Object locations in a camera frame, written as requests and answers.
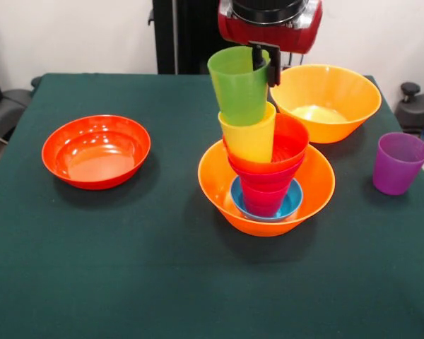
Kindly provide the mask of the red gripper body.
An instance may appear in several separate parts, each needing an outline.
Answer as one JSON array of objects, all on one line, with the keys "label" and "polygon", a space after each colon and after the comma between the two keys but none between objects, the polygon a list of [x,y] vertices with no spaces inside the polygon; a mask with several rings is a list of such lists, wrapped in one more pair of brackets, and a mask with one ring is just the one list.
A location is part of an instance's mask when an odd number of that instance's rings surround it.
[{"label": "red gripper body", "polygon": [[229,42],[306,54],[314,44],[322,14],[322,2],[315,0],[220,1],[218,29]]}]

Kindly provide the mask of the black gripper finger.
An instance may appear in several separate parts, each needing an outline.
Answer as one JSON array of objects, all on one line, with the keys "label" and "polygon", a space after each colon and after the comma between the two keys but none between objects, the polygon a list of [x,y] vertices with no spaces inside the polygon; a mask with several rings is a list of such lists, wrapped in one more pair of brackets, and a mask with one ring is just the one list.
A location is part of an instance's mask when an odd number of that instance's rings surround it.
[{"label": "black gripper finger", "polygon": [[270,63],[268,67],[269,87],[280,85],[281,82],[281,51],[279,47],[266,47]]},{"label": "black gripper finger", "polygon": [[252,68],[257,71],[266,66],[266,60],[263,55],[264,48],[260,44],[252,45]]}]

